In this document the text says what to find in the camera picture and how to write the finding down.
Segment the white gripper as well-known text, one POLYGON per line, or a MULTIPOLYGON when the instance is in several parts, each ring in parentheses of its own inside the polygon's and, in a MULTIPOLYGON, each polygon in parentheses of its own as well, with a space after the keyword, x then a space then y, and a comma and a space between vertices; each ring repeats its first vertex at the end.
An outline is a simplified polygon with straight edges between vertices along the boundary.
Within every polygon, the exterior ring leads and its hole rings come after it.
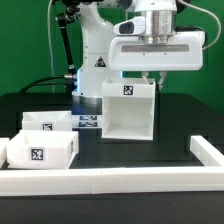
POLYGON ((112 70, 142 71, 150 84, 147 71, 161 71, 158 91, 163 88, 167 71, 199 70, 203 65, 203 31, 178 32, 166 44, 145 44, 140 36, 121 36, 112 40, 108 64, 112 70))

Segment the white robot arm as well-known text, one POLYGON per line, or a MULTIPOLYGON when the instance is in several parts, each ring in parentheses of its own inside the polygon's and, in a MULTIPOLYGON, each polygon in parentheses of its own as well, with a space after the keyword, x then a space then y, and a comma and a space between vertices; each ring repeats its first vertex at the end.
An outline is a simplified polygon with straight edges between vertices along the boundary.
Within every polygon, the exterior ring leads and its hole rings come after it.
POLYGON ((177 0, 58 0, 56 17, 64 40, 74 95, 100 98, 102 82, 124 71, 167 72, 202 67, 205 32, 175 26, 177 0), (83 63, 74 66, 66 26, 79 21, 83 63))

